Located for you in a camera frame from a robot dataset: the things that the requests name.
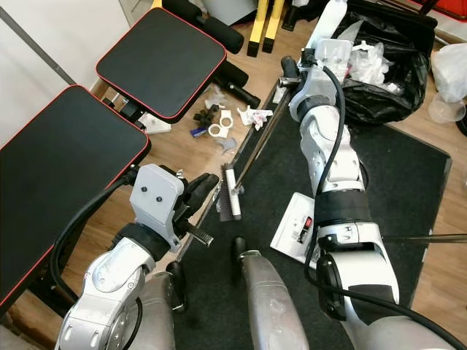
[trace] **wooden floor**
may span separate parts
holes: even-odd
[[[237,27],[246,38],[248,38],[250,28],[250,25]],[[284,55],[292,55],[297,59],[300,48],[306,43],[313,28],[314,23],[304,21],[298,23],[293,33],[279,28],[272,54],[260,51],[257,58],[247,57],[246,45],[239,54],[229,54],[229,60],[250,75],[246,88],[264,101],[277,77],[282,73],[280,58]],[[465,185],[467,181],[467,138],[454,124],[440,125],[429,118],[427,107],[434,93],[431,79],[423,106],[406,120],[394,123],[394,126],[451,155],[452,170],[434,233],[465,233],[467,232],[467,188]],[[202,100],[204,100],[203,96],[185,118],[173,126],[171,133],[151,136],[153,148],[143,163],[165,164],[173,169],[183,169],[187,179],[193,179],[205,171],[220,173],[220,164],[230,161],[234,153],[229,152],[223,155],[221,147],[210,136],[193,139],[189,134],[189,130],[196,126],[192,118],[194,112],[202,108]],[[244,104],[230,98],[228,107],[235,110],[238,106],[244,108]],[[231,136],[235,137],[240,144],[247,131],[248,129],[240,123],[239,117],[235,117]],[[295,156],[302,157],[303,155],[297,149]],[[80,291],[82,275],[89,263],[107,249],[113,235],[122,226],[133,221],[134,216],[128,202],[129,193],[129,188],[118,190],[88,222],[64,271],[65,280],[76,292]],[[467,245],[432,244],[428,250],[414,299],[416,311],[438,322],[465,343],[467,343],[466,269]],[[53,347],[61,318],[31,293],[25,292],[11,307],[9,314],[23,332],[42,342],[46,347]]]

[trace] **yellow stand leg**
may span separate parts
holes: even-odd
[[[154,0],[153,4],[151,5],[151,9],[154,7],[162,7],[162,0]]]
[[[266,12],[268,11],[269,0],[258,1],[258,11],[256,12],[255,24],[251,30],[250,41],[248,42],[247,55],[256,57],[260,47],[261,33],[263,32],[264,21],[266,19]]]
[[[271,18],[269,18],[268,29],[264,36],[263,51],[271,53],[274,46],[274,38],[276,37],[277,27],[279,27],[280,16],[282,8],[284,7],[284,0],[275,0],[274,7],[272,8]]]

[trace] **red label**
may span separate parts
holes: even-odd
[[[312,226],[313,219],[311,217],[307,217],[305,221],[305,227],[310,228]]]

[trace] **red trim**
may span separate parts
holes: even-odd
[[[118,179],[118,177],[120,177],[120,175],[127,169],[127,167],[129,167],[134,161],[135,159],[137,159],[147,148],[147,145],[149,144],[149,137],[147,137],[147,134],[146,133],[143,133],[141,130],[139,130],[134,124],[131,124],[129,121],[127,121],[125,118],[123,118],[121,115],[119,115],[114,109],[110,108],[109,106],[107,106],[106,104],[102,103],[102,101],[100,101],[97,97],[95,97],[92,93],[90,93],[90,91],[88,89],[86,89],[85,87],[81,86],[81,85],[70,85],[68,87],[66,87],[61,93],[59,93],[51,102],[49,102],[47,104],[47,106],[45,106],[43,109],[41,109],[41,111],[39,113],[37,113],[34,118],[32,118],[31,120],[28,121],[27,124],[25,124],[21,130],[19,130],[10,140],[8,140],[8,142],[0,149],[2,150],[5,146],[8,145],[8,143],[11,142],[11,140],[13,140],[21,131],[23,131],[24,128],[26,128],[26,126],[29,125],[30,122],[32,122],[34,119],[36,119],[36,117],[38,115],[40,115],[41,113],[43,113],[44,110],[46,110],[46,108],[48,108],[49,105],[51,105],[57,98],[59,98],[63,93],[65,93],[65,91],[67,91],[68,89],[71,89],[71,88],[81,88],[83,89],[86,93],[88,93],[89,95],[93,96],[93,98],[98,101],[100,104],[104,105],[105,107],[107,107],[109,110],[111,110],[115,115],[117,115],[120,119],[122,120],[125,120],[129,125],[133,126],[135,129],[137,129],[140,133],[142,133],[145,137],[146,137],[146,144],[145,146],[131,159],[131,162],[128,163],[125,167],[123,167],[123,169],[117,174],[116,177],[114,177],[112,179],[111,182],[109,182],[109,184],[105,187],[105,188],[108,188],[108,186],[110,186],[116,179]],[[23,278],[12,288],[12,290],[7,294],[6,297],[3,298],[2,301],[0,301],[0,306],[2,306],[5,301],[8,300],[8,298],[10,297],[10,295],[24,282],[24,280],[31,274],[32,271],[34,271],[34,269],[38,266],[38,264],[41,263],[41,261],[43,261],[44,258],[46,258],[46,256],[48,256],[48,254],[50,253],[50,251],[52,250],[53,248],[53,245],[50,246],[50,248],[40,257],[39,260],[37,260],[37,262],[29,269],[29,271],[23,276]]]
[[[40,264],[41,261],[43,261],[43,259],[44,259],[46,256],[48,256],[48,254],[50,253],[50,251],[52,250],[52,248],[53,248],[53,246],[51,246],[51,247],[44,253],[44,255],[42,255],[42,256],[40,257],[40,259],[37,260],[37,262],[32,266],[32,268],[29,269],[29,271],[27,272],[27,274],[24,275],[23,278],[13,287],[13,289],[9,291],[9,293],[7,294],[7,296],[4,297],[2,301],[0,301],[0,306],[2,306],[3,303],[4,303],[5,301],[8,300],[8,298],[10,297],[10,295],[13,294],[13,292],[23,283],[23,281],[24,281],[24,280],[29,276],[29,274],[38,266],[38,264]]]
[[[167,13],[169,13],[170,15],[174,16],[175,18],[178,18],[179,20],[181,20],[182,22],[185,22],[187,23],[190,27],[193,27],[195,28],[197,31],[199,31],[200,33],[204,34],[205,36],[209,37],[211,40],[217,42],[224,50],[224,56],[222,58],[222,60],[219,61],[219,63],[216,65],[216,67],[213,68],[213,70],[211,71],[211,73],[206,77],[206,79],[199,85],[199,87],[195,90],[195,92],[190,96],[190,98],[185,102],[185,104],[180,108],[180,110],[175,114],[175,115],[172,115],[170,117],[167,117],[166,115],[163,115],[157,111],[155,111],[154,109],[152,109],[151,107],[149,107],[148,105],[146,105],[144,102],[140,101],[138,98],[134,97],[133,95],[131,95],[130,93],[124,91],[122,88],[118,87],[117,85],[113,84],[112,82],[110,82],[107,78],[104,78],[103,76],[101,76],[97,70],[97,66],[100,64],[100,62],[105,58],[105,56],[107,56],[109,54],[110,51],[112,51],[114,49],[115,46],[118,45],[118,43],[120,43],[127,35],[128,33],[131,31],[132,28],[134,28],[140,20],[142,20],[143,18],[145,18],[151,11],[165,11]],[[182,112],[182,110],[187,106],[188,103],[190,103],[191,99],[194,97],[194,95],[196,95],[198,93],[198,91],[201,89],[201,87],[206,83],[206,81],[214,74],[214,72],[217,70],[217,68],[220,66],[220,64],[222,64],[223,61],[225,61],[225,59],[227,58],[227,51],[225,50],[225,47],[224,45],[222,45],[220,42],[218,42],[216,39],[214,39],[212,36],[210,36],[209,34],[206,34],[204,33],[201,29],[199,28],[196,28],[194,25],[192,25],[191,23],[187,22],[186,20],[184,20],[183,18],[180,18],[176,15],[174,15],[172,12],[169,12],[167,11],[166,9],[164,9],[163,7],[155,7],[153,9],[150,9],[148,12],[146,12],[146,14],[144,16],[142,16],[135,24],[132,25],[132,27],[130,28],[130,30],[128,30],[125,35],[123,35],[120,40],[118,40],[114,46],[112,46],[108,51],[107,53],[102,56],[102,58],[97,62],[96,64],[96,73],[97,75],[102,79],[104,80],[107,84],[111,85],[114,89],[116,90],[119,90],[119,91],[123,91],[126,95],[130,96],[133,100],[135,101],[138,101],[142,106],[146,107],[148,110],[150,110],[152,113],[158,115],[159,117],[163,118],[163,119],[174,119],[176,117],[178,117],[178,115]]]

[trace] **metal rod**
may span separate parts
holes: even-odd
[[[279,104],[277,105],[276,110],[274,111],[274,114],[269,119],[267,126],[264,128],[264,131],[261,134],[261,137],[258,140],[258,143],[256,144],[252,154],[250,155],[250,158],[248,158],[247,164],[243,168],[242,173],[240,174],[239,178],[236,180],[235,187],[232,189],[233,193],[239,192],[239,189],[242,185],[243,178],[245,178],[245,175],[248,173],[248,171],[250,170],[255,160],[258,159],[260,153],[263,151],[264,146],[266,146],[266,143],[268,142],[269,137],[271,136],[272,132],[276,128],[276,125],[279,122],[280,117],[283,114],[282,110],[284,109],[285,106],[288,106],[289,100],[290,100],[290,91],[287,89],[282,99],[280,100]]]
[[[117,93],[117,94],[114,96],[114,98],[112,99],[112,103],[113,103],[113,104],[115,103],[115,101],[117,100],[117,98],[118,98],[119,96],[120,96],[119,93]]]
[[[16,33],[55,73],[57,73],[69,85],[76,85],[76,82],[56,63],[18,23],[8,15],[7,11],[0,6],[0,19],[2,19],[12,31]]]

